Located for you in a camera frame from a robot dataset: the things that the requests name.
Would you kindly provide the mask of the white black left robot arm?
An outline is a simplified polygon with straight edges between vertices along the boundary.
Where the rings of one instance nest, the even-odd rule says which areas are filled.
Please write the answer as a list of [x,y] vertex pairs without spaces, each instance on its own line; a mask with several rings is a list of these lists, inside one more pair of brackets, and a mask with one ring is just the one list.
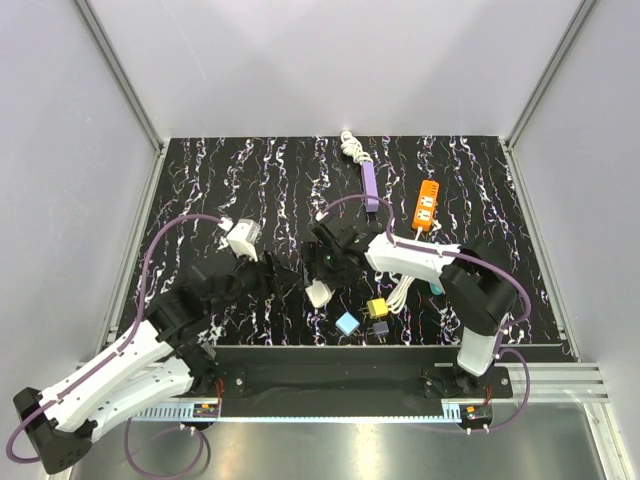
[[212,315],[279,297],[296,284],[294,272],[270,254],[218,265],[219,272],[208,261],[192,266],[151,302],[138,325],[65,379],[14,396],[35,460],[47,473],[70,468],[109,430],[157,402],[208,394],[217,380],[215,351],[199,337]]

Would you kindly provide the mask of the grey cube plug adapter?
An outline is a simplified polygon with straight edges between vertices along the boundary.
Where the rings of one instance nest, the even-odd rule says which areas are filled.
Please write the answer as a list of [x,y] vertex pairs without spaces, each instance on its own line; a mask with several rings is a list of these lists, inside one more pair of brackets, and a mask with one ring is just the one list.
[[384,321],[374,323],[371,330],[377,338],[386,338],[390,332],[388,323]]

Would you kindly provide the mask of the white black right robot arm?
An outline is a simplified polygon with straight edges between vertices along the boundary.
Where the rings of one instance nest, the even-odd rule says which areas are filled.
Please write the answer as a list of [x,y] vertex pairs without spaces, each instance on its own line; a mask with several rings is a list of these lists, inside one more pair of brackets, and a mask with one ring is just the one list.
[[355,283],[366,272],[398,274],[439,289],[463,327],[454,384],[476,396],[490,383],[506,318],[524,294],[521,285],[489,262],[489,250],[459,244],[438,245],[411,240],[380,229],[358,231],[327,216],[302,243],[306,295],[316,308],[333,292]]

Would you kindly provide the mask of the blue cube plug adapter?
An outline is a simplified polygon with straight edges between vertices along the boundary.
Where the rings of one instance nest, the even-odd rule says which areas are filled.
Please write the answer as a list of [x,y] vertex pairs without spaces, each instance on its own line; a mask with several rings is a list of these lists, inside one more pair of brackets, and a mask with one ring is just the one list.
[[360,326],[360,322],[349,312],[342,314],[335,322],[335,327],[345,336],[352,335]]

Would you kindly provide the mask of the yellow cube plug adapter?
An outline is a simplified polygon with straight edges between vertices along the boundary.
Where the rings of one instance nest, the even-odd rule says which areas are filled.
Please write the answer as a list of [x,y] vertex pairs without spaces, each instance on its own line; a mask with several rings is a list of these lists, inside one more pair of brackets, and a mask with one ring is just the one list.
[[384,298],[368,300],[362,309],[363,314],[369,319],[380,319],[389,315],[389,307]]

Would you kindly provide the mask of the purple power strip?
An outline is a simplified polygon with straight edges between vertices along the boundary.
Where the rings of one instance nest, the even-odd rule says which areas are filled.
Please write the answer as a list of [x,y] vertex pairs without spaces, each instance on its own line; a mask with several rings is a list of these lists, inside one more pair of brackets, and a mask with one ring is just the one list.
[[378,188],[374,165],[371,161],[365,161],[362,163],[361,181],[363,194],[365,195],[365,211],[368,214],[376,213],[379,209]]

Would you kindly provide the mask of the orange power strip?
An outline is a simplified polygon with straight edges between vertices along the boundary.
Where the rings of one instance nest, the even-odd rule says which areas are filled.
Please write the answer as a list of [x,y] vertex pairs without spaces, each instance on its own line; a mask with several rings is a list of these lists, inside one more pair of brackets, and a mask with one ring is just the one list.
[[418,193],[417,203],[412,218],[411,228],[426,232],[431,227],[437,198],[439,193],[439,183],[433,180],[423,180]]

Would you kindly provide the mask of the white plug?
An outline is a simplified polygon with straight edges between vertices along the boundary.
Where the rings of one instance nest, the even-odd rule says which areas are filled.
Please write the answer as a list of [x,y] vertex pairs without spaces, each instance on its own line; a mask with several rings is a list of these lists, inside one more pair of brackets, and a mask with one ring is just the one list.
[[333,297],[333,290],[319,280],[313,280],[312,283],[305,288],[305,293],[315,309],[323,308]]

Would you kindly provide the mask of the teal triangular power strip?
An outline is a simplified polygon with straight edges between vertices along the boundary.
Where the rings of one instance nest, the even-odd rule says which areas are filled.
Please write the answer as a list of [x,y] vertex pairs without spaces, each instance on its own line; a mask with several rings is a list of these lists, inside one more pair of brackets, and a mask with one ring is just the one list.
[[444,294],[444,291],[438,285],[430,283],[429,286],[433,295],[440,296]]

